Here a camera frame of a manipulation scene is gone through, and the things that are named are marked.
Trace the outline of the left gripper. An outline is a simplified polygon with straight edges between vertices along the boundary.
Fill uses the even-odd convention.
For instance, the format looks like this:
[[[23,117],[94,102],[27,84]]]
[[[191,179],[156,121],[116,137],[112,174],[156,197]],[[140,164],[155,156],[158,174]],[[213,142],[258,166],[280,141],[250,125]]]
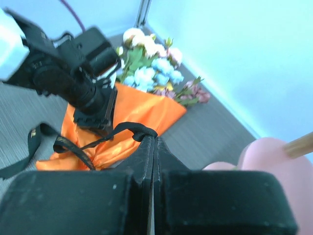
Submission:
[[[3,83],[59,96],[75,108],[74,121],[80,128],[108,134],[113,130],[117,90],[110,81],[113,72],[97,77],[109,69],[117,70],[115,51],[104,51],[91,60],[81,53],[35,51]]]

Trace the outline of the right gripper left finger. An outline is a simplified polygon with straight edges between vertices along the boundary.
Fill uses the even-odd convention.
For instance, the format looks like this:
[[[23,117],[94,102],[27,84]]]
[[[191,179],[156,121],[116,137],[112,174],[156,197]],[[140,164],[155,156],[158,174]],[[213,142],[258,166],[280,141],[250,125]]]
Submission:
[[[3,235],[148,235],[155,138],[117,167],[28,171],[0,203]]]

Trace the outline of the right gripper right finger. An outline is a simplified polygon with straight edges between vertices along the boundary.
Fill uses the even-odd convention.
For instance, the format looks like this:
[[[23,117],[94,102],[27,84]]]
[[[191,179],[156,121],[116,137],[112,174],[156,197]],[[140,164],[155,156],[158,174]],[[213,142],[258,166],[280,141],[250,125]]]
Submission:
[[[299,227],[273,174],[190,170],[162,138],[154,154],[157,235],[295,235]]]

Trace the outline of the orange flower bouquet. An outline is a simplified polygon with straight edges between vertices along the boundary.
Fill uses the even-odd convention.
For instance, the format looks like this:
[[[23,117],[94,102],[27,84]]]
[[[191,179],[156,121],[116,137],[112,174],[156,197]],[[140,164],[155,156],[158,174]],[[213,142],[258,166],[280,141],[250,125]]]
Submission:
[[[122,58],[123,73],[120,82],[115,83],[114,127],[124,122],[140,123],[161,135],[186,113],[187,106],[207,103],[211,97],[200,87],[199,78],[186,82],[181,91],[174,91],[173,86],[184,81],[179,71],[182,52],[173,47],[172,41],[158,44],[155,38],[135,27],[123,34],[123,42],[131,53]],[[69,140],[82,148],[97,170],[126,159],[139,147],[129,130],[100,142],[99,134],[74,122],[74,112],[74,107],[67,107],[60,141]]]

